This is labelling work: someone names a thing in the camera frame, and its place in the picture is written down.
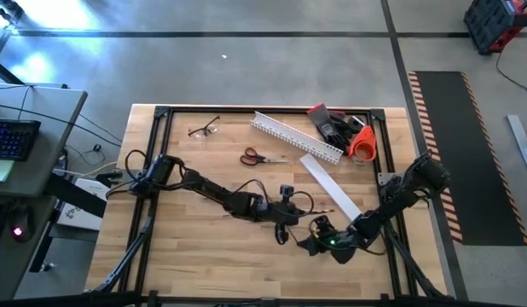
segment white cable tray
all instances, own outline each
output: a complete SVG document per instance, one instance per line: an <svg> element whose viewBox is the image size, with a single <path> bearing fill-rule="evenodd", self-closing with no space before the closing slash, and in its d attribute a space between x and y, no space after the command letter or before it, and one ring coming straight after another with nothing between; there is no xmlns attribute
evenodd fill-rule
<svg viewBox="0 0 527 307"><path fill-rule="evenodd" d="M289 142L297 148L321 158L327 162L338 164L343 150L308 136L299 130L295 130L288 125L284 125L278 120L255 112L256 117L251 121L251 125L269 133L272 136L280 138L282 141Z"/></svg>

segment scissors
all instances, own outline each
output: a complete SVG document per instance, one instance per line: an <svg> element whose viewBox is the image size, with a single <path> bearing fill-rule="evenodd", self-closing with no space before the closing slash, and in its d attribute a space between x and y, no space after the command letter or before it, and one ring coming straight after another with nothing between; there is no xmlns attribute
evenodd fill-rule
<svg viewBox="0 0 527 307"><path fill-rule="evenodd" d="M259 163L287 163L286 160L281 159L267 159L264 156L259 155L254 148L246 148L245 154L239 158L240 162L244 165L255 166Z"/></svg>

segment white plastic strip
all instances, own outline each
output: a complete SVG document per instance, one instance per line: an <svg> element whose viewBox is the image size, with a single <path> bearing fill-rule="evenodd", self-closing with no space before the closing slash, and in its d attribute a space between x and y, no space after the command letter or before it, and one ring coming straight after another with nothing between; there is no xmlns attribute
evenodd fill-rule
<svg viewBox="0 0 527 307"><path fill-rule="evenodd" d="M347 194L339 187L339 185L328 175L320 164L313 158L310 153L307 153L300 159L307 171L322 185L333 201L338 204L339 208L347 217L353 221L362 212L358 206L347 196Z"/></svg>
<svg viewBox="0 0 527 307"><path fill-rule="evenodd" d="M272 136L280 138L282 141L289 142L297 148L314 154L327 162L338 164L343 150L339 150L332 145L308 136L299 130L295 130L288 125L284 125L278 120L255 112L256 117L251 121L251 125L269 133Z"/></svg>

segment red scissors handle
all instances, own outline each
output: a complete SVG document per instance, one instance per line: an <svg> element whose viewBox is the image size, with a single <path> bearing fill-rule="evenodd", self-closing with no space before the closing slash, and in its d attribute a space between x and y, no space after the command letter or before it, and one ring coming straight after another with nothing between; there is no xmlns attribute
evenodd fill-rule
<svg viewBox="0 0 527 307"><path fill-rule="evenodd" d="M255 166L256 164L258 163L261 163L261 160L258 159L258 158L254 158L254 157L249 157L247 155L241 155L241 157L239 158L240 162L244 165L249 165L249 166Z"/></svg>
<svg viewBox="0 0 527 307"><path fill-rule="evenodd" d="M264 156L259 155L254 148L246 148L245 155L256 159L265 159Z"/></svg>

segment black floor mat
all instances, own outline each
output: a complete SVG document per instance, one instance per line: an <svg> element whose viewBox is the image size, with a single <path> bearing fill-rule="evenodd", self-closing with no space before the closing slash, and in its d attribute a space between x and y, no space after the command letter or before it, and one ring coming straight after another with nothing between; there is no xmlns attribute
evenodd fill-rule
<svg viewBox="0 0 527 307"><path fill-rule="evenodd" d="M451 174L441 201L453 240L526 246L527 234L462 72L410 72L426 146Z"/></svg>

